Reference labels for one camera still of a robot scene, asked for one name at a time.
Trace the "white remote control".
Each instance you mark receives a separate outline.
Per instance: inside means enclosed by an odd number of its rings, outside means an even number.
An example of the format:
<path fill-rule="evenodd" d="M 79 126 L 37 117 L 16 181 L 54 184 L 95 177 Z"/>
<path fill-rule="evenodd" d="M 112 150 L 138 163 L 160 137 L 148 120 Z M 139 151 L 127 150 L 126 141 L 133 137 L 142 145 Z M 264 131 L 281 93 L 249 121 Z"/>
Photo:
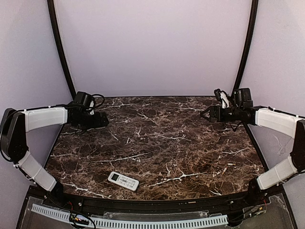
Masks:
<path fill-rule="evenodd" d="M 112 171 L 108 176 L 108 181 L 126 188 L 131 191 L 135 191 L 138 188 L 139 181 L 128 176 L 122 175 L 120 173 Z"/>

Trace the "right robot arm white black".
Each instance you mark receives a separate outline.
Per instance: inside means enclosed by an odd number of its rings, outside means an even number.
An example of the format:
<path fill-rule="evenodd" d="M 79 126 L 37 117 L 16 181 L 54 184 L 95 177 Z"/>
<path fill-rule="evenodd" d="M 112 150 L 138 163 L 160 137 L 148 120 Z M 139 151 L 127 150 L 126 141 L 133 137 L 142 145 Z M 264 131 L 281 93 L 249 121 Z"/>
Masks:
<path fill-rule="evenodd" d="M 290 155 L 248 185 L 245 202 L 257 203 L 271 187 L 283 184 L 305 172 L 305 118 L 276 110 L 271 107 L 254 106 L 249 88 L 234 89 L 232 96 L 225 91 L 214 91 L 220 105 L 212 105 L 201 111 L 200 116 L 209 122 L 229 123 L 238 121 L 272 129 L 293 139 Z"/>

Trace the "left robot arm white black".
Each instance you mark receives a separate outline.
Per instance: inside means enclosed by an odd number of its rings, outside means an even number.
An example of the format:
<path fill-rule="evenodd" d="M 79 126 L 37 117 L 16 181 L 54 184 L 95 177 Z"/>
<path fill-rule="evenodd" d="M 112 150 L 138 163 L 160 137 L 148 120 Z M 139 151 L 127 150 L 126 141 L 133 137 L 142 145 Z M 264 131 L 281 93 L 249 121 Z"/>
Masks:
<path fill-rule="evenodd" d="M 106 127 L 105 112 L 96 112 L 96 94 L 77 92 L 73 101 L 39 108 L 5 110 L 0 124 L 0 153 L 24 176 L 63 202 L 63 184 L 48 173 L 33 157 L 27 145 L 26 134 L 32 130 L 53 125 L 70 124 L 82 130 Z"/>

